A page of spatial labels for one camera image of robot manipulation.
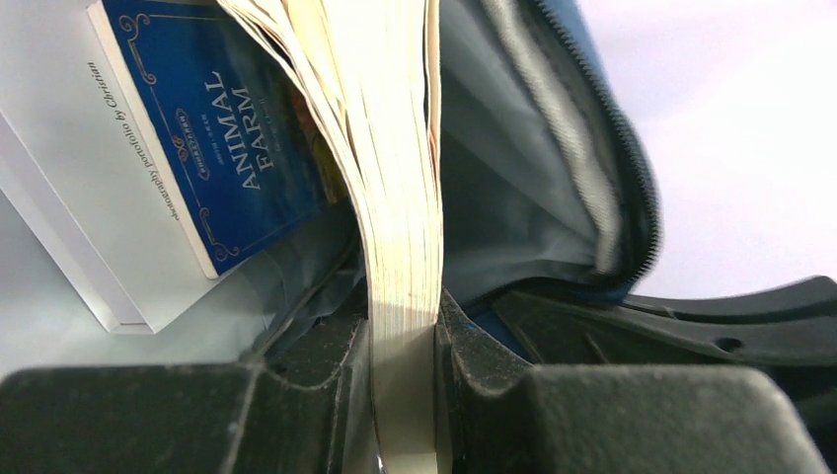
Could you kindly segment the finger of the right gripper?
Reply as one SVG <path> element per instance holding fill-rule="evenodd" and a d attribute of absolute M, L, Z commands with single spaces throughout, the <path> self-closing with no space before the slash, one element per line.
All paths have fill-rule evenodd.
<path fill-rule="evenodd" d="M 836 284 L 826 276 L 725 298 L 632 295 L 619 305 L 518 286 L 494 311 L 534 363 L 739 364 L 790 393 L 836 386 Z"/>

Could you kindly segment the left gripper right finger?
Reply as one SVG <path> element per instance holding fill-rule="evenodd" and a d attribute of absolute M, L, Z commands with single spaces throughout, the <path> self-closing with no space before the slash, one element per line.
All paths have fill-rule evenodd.
<path fill-rule="evenodd" d="M 436 326 L 437 444 L 451 473 L 824 473 L 752 368 L 533 365 L 449 295 Z"/>

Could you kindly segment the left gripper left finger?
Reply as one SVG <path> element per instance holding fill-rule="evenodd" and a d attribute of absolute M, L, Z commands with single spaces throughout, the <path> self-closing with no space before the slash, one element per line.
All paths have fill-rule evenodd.
<path fill-rule="evenodd" d="M 367 328 L 273 362 L 32 369 L 1 386 L 5 473 L 367 473 Z"/>

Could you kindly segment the navy blue student backpack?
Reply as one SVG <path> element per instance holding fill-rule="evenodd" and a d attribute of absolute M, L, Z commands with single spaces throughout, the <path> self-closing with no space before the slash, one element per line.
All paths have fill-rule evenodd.
<path fill-rule="evenodd" d="M 466 303 L 529 278 L 628 291 L 652 259 L 654 187 L 576 5 L 435 2 L 441 290 Z M 2 373 L 283 351 L 366 279 L 342 182 L 343 200 L 222 276 L 204 275 L 242 274 L 264 311 L 260 328 L 180 316 L 153 334 L 106 330 L 1 188 Z"/>

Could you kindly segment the blue Animal Farm book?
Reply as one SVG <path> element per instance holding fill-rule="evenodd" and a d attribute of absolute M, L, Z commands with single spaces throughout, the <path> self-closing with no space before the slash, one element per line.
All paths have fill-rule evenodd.
<path fill-rule="evenodd" d="M 87 15 L 207 277 L 345 198 L 301 93 L 216 2 L 96 1 Z"/>

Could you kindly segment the Nineteen Eighty-Four book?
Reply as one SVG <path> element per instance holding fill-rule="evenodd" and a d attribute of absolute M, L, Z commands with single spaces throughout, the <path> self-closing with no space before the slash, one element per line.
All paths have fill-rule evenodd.
<path fill-rule="evenodd" d="M 383 467 L 435 473 L 440 309 L 439 5 L 226 1 L 301 90 L 363 242 L 371 401 Z"/>

